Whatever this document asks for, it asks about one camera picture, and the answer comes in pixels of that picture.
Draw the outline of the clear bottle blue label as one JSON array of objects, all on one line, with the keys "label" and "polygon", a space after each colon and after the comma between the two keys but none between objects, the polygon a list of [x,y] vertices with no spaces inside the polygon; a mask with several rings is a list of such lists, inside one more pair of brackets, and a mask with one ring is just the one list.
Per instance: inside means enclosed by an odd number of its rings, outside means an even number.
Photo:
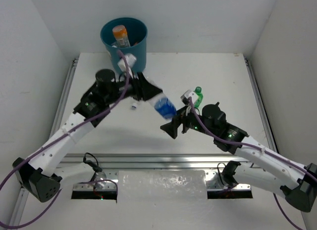
[{"label": "clear bottle blue label", "polygon": [[148,103],[162,118],[166,120],[170,120],[176,115],[176,108],[174,104],[162,92],[149,99]]}]

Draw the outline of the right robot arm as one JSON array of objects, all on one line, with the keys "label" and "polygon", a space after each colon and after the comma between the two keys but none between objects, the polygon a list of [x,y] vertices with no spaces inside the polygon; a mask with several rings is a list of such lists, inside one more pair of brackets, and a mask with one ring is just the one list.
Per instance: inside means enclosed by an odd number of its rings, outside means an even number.
[{"label": "right robot arm", "polygon": [[297,163],[260,144],[246,131],[227,122],[218,104],[204,106],[201,115],[184,106],[160,128],[175,139],[179,126],[183,127],[182,133],[192,129],[213,137],[220,150],[259,167],[253,170],[238,161],[229,161],[220,174],[224,185],[251,184],[283,197],[302,212],[311,211],[317,197],[316,164]]}]

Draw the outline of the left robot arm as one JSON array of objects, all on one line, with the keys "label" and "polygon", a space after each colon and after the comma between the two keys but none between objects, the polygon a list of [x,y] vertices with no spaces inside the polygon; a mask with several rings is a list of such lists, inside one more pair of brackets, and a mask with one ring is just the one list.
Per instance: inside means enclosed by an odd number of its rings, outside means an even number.
[{"label": "left robot arm", "polygon": [[66,186],[88,183],[102,168],[92,161],[59,168],[64,156],[110,113],[110,105],[132,97],[148,101],[162,93],[162,89],[150,83],[142,73],[137,77],[117,81],[110,69],[102,69],[95,75],[93,85],[84,93],[68,120],[38,151],[28,158],[13,162],[21,185],[40,202],[57,195]]}]

